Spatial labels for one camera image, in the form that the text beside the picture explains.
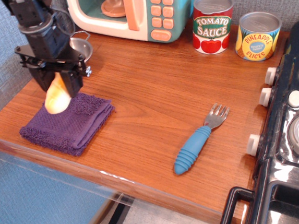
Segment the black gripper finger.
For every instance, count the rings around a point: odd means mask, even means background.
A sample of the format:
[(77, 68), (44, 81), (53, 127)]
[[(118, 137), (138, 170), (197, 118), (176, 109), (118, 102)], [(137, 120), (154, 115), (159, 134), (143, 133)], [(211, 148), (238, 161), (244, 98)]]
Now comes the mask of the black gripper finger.
[(71, 98), (74, 98), (83, 87), (83, 78), (77, 72), (61, 71), (61, 78)]
[(53, 66), (46, 66), (43, 68), (29, 68), (28, 69), (32, 77), (37, 81), (38, 85), (47, 92), (52, 81), (55, 78), (55, 71)]

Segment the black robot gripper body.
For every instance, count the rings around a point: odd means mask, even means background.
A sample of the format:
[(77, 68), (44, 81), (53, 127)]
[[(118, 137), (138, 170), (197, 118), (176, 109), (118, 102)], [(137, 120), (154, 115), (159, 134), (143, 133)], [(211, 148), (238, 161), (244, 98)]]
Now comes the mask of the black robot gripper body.
[(43, 68), (47, 64), (54, 65), (54, 71), (65, 70), (74, 62), (75, 71), (89, 77), (91, 67), (86, 66), (85, 57), (70, 46), (71, 35), (66, 35), (56, 23), (33, 27), (19, 26), (19, 30), (27, 37), (28, 44), (18, 46), (15, 52), (20, 56), (20, 63), (25, 68)]

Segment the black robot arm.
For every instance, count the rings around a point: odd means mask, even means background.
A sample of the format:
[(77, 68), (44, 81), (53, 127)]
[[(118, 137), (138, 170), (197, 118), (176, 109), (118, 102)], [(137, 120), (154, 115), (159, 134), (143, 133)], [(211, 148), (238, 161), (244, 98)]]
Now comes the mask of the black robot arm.
[(3, 0), (18, 21), (19, 31), (27, 45), (15, 48), (20, 63), (27, 68), (39, 86), (47, 91), (59, 73), (67, 92), (75, 97), (83, 86), (83, 77), (91, 74), (85, 55), (75, 50), (69, 33), (52, 8), (52, 0)]

